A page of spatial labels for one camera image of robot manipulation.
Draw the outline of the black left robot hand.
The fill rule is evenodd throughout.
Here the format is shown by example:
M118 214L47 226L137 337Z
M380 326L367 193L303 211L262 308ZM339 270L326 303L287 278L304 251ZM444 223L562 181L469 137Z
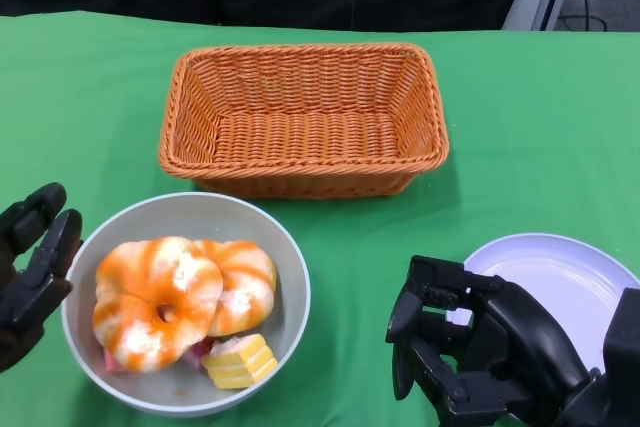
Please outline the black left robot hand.
M82 245L83 219L64 208L64 186L52 182L1 213L1 370L27 356L44 322L72 291L66 279Z

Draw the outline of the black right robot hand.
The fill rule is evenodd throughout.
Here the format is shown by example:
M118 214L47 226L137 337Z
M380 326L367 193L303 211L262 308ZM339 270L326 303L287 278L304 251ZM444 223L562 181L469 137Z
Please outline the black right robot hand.
M396 400L419 386L443 426L552 426L599 377L520 285L415 255L386 331Z

